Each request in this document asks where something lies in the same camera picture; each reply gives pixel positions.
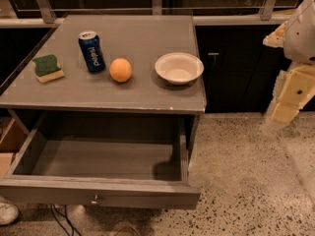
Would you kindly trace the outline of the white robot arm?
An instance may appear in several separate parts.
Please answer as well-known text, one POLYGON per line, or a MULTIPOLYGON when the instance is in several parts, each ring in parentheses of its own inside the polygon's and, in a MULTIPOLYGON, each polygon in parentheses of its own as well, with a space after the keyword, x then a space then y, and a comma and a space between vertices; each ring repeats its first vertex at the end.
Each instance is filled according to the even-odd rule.
POLYGON ((285 127, 315 95, 315 0, 303 0, 263 44, 281 47, 291 61, 288 70, 276 78, 267 110, 272 123, 285 127))

